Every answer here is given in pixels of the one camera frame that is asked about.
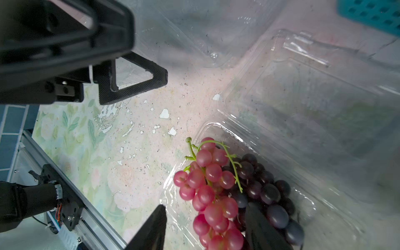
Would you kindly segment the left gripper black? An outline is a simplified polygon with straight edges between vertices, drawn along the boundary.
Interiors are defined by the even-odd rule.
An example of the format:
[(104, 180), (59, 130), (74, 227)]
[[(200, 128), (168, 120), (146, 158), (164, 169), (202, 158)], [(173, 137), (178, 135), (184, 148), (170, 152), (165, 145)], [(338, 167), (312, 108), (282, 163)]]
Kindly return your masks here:
[(82, 102), (74, 74), (95, 64), (101, 105), (165, 86), (166, 69), (122, 56), (133, 32), (134, 15), (118, 1), (1, 1), (1, 103)]

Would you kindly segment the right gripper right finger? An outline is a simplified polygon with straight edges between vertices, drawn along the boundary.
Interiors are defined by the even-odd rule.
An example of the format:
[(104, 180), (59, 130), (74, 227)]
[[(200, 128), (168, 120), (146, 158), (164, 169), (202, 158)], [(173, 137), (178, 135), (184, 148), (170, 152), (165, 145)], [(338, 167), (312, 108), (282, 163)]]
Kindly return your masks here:
[(254, 203), (248, 203), (246, 207), (245, 224), (245, 238), (250, 250), (293, 249)]

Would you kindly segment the red grape bunch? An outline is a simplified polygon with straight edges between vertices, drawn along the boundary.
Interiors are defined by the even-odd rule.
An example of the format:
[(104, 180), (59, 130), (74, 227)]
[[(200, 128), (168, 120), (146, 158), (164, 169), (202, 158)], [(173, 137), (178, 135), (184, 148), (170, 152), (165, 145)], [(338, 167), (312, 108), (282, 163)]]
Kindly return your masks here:
[(173, 177), (182, 200), (191, 202), (198, 213), (192, 228), (206, 250), (240, 250), (245, 238), (233, 219), (239, 204), (226, 192), (237, 187), (243, 192), (239, 171), (243, 169), (235, 154), (222, 141), (211, 137), (195, 145), (186, 138), (189, 165)]

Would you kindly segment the dark purple grape bunch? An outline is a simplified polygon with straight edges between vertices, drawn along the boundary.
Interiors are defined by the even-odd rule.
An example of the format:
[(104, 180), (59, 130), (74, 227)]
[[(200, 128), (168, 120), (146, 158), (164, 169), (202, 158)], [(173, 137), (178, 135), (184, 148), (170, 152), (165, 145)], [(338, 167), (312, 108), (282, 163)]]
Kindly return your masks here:
[(286, 181), (275, 180), (274, 175), (253, 154), (234, 157), (224, 170), (234, 174), (240, 181), (228, 191), (239, 207), (233, 222), (240, 232), (246, 231), (245, 211), (251, 204), (266, 217), (290, 247), (303, 247), (305, 232), (300, 223), (292, 218), (296, 207), (289, 198), (291, 187)]

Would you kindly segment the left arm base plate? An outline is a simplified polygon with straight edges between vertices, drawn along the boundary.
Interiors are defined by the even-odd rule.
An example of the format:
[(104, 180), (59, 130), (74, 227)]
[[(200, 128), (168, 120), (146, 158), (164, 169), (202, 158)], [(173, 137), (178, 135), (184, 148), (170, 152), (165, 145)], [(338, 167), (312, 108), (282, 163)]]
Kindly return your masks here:
[(26, 191), (27, 216), (55, 208), (57, 222), (73, 231), (80, 221), (82, 210), (86, 208), (83, 200), (50, 164), (43, 165), (41, 174), (36, 178), (38, 185), (28, 187)]

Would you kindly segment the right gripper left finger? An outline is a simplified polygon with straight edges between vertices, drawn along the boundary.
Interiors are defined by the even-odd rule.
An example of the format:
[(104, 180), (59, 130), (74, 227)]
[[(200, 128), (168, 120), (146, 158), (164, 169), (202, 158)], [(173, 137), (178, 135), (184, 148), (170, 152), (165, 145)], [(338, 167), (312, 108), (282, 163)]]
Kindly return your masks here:
[(158, 205), (125, 250), (163, 250), (167, 226), (166, 207)]

